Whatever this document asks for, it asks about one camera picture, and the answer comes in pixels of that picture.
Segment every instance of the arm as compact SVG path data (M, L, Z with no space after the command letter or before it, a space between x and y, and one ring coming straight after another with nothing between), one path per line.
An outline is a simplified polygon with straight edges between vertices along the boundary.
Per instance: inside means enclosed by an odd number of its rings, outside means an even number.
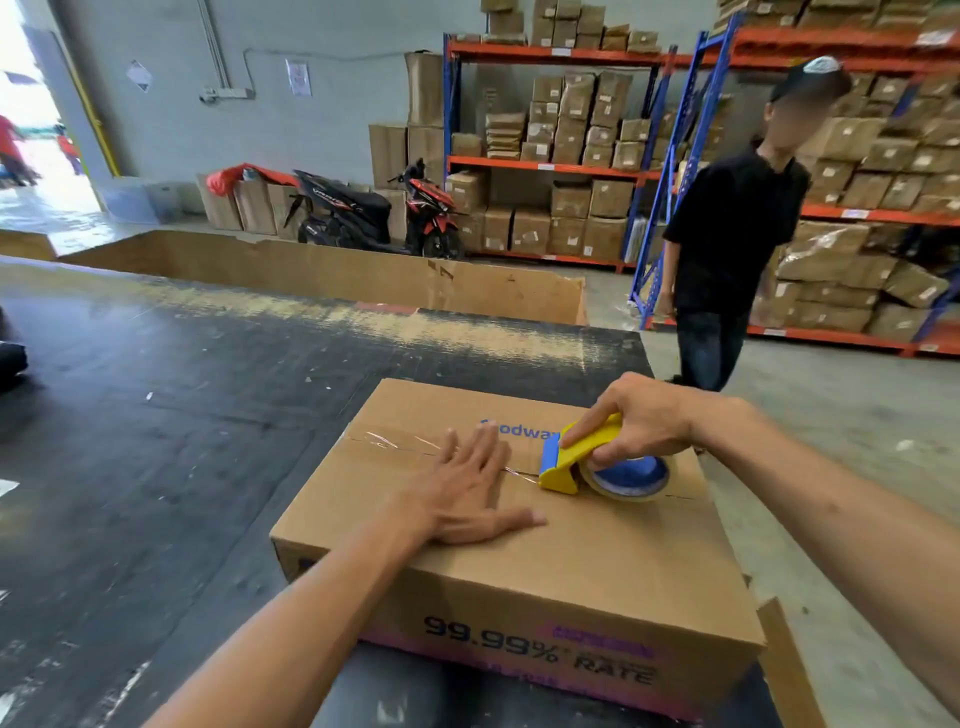
M146 728L309 726L379 600L430 539L451 544L544 523L529 508L487 507L510 457L495 425L397 491L340 548L244 624Z
M564 436L622 412L597 467L706 448L766 505L944 706L960 717L960 529L781 432L743 400L626 374Z

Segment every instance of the gray floor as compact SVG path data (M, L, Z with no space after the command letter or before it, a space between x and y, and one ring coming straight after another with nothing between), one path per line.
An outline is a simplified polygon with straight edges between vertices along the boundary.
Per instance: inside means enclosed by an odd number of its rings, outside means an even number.
M65 206L66 211L57 211ZM61 253L143 231L106 223L81 187L0 192L0 227L51 234ZM188 223L203 229L201 222ZM634 328L630 278L584 276L593 326ZM678 370L672 334L644 333L654 372ZM749 341L728 393L743 397L811 446L960 522L960 362ZM756 499L703 458L743 570L761 597L783 601L831 728L956 726Z

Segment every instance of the hand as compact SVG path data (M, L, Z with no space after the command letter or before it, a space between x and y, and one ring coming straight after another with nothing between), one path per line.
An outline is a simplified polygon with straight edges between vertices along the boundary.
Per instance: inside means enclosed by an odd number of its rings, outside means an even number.
M546 524L546 518L530 508L491 507L493 484L510 460L510 446L499 439L496 424L479 425L464 445L457 446L457 433L451 429L436 464L400 494L413 509L408 516L422 519L428 539L472 544Z
M643 455L672 455L694 444L692 414L703 406L703 398L718 396L628 372L607 387L560 445L569 448L619 412L620 434L593 451L593 467L608 468Z

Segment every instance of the motorcycle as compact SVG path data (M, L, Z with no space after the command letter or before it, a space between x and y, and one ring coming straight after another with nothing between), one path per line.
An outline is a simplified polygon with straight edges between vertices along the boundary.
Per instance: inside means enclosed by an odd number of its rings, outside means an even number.
M383 195L358 192L299 169L294 174L300 181L300 195L291 205L286 224L306 205L307 218L297 236L301 243L462 260L464 248L449 218L456 211L453 200L426 180L423 171L423 159L418 159L390 180L401 182L407 191L407 237L402 248L391 245L387 227L391 204ZM326 214L315 214L317 206Z

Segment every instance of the man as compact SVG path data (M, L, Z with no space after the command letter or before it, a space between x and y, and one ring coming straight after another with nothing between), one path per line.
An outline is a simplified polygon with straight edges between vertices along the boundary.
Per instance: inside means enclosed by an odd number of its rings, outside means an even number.
M794 154L850 89L830 56L793 66L764 109L762 141L702 170L681 200L663 234L658 306L676 312L675 382L719 392L730 379L760 274L793 237L810 185Z
M637 374L611 384L562 445L616 412L623 427L593 451L594 467L690 446L709 450L960 717L960 529L802 445L746 401ZM497 431L480 425L462 444L448 432L431 468L397 483L368 522L251 617L146 728L308 726L373 610L428 543L472 544L549 527L529 508L489 506L510 459Z

